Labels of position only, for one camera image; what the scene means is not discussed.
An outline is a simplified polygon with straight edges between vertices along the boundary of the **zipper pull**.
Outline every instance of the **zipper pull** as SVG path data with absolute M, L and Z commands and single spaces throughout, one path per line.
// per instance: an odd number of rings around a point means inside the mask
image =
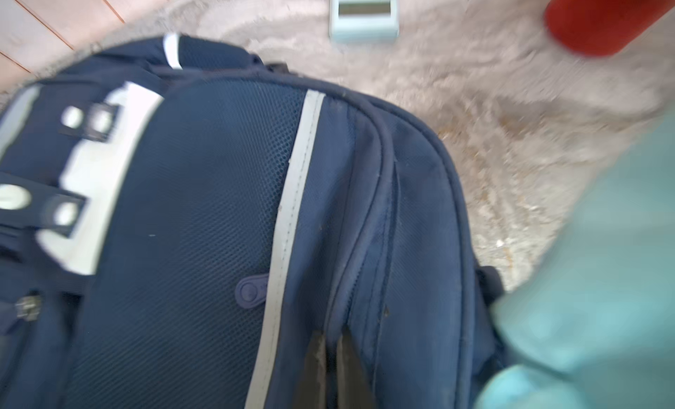
M 24 296 L 14 304 L 16 307 L 16 318 L 26 321 L 35 321 L 40 315 L 42 300 L 39 295 Z

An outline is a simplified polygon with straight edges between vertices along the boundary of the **gray reflective trim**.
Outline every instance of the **gray reflective trim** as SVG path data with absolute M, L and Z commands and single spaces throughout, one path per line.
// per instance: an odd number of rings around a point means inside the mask
M 267 389 L 277 356 L 283 290 L 286 287 L 288 263 L 291 260 L 300 203 L 302 202 L 304 184 L 312 159 L 321 104 L 325 96 L 324 93 L 308 90 L 304 97 L 298 134 L 296 134 L 293 151 L 291 151 L 291 158 L 288 162 L 288 172 L 283 182 L 282 199 L 279 202 L 277 221 L 274 225 L 263 330 L 244 409 L 263 409 L 265 406 Z
M 26 119 L 33 109 L 33 103 L 40 95 L 41 88 L 42 85 L 36 84 L 23 89 L 5 112 L 5 116 L 0 121 L 0 160 L 26 124 Z
M 174 69 L 182 69 L 180 59 L 178 59 L 178 42 L 180 41 L 180 34 L 177 32 L 170 32 L 164 35 L 164 56 L 167 58 L 167 63 Z

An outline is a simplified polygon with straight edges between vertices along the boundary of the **zipper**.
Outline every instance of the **zipper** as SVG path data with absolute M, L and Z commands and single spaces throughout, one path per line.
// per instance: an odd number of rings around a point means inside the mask
M 6 368 L 0 379 L 0 405 L 5 399 L 13 374 L 19 367 L 33 325 L 40 316 L 42 299 L 40 298 L 40 295 L 26 295 L 16 301 L 14 308 L 16 309 L 17 322 L 23 320 L 23 325 L 19 326 L 20 331 L 17 331 L 16 333 L 17 338 L 15 340 L 15 346 L 7 349 Z

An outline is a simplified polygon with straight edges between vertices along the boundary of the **light blue plastic item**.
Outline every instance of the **light blue plastic item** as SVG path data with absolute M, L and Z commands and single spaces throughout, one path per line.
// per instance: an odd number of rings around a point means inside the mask
M 675 113 L 596 180 L 491 312 L 520 364 L 475 409 L 675 407 Z
M 330 36 L 335 42 L 398 37 L 398 0 L 331 0 L 330 18 Z

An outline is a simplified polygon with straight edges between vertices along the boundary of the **mesh fabric panel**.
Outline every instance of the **mesh fabric panel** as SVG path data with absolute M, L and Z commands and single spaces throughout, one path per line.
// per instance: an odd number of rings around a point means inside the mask
M 69 371 L 67 408 L 241 408 L 304 90 L 221 80 L 156 111 L 120 193 Z

